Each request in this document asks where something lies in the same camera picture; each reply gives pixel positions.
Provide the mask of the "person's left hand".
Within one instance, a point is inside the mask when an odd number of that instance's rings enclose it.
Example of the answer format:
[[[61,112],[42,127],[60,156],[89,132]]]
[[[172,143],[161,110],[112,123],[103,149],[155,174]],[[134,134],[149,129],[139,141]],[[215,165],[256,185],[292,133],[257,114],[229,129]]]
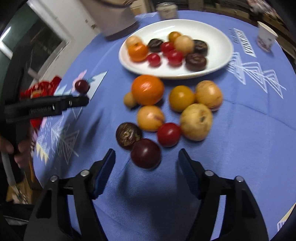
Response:
[[[29,164],[31,156],[31,143],[32,143],[33,127],[30,126],[28,131],[28,138],[18,144],[19,154],[15,155],[15,162],[20,168],[24,168]],[[10,142],[1,137],[1,152],[12,154],[14,148]]]

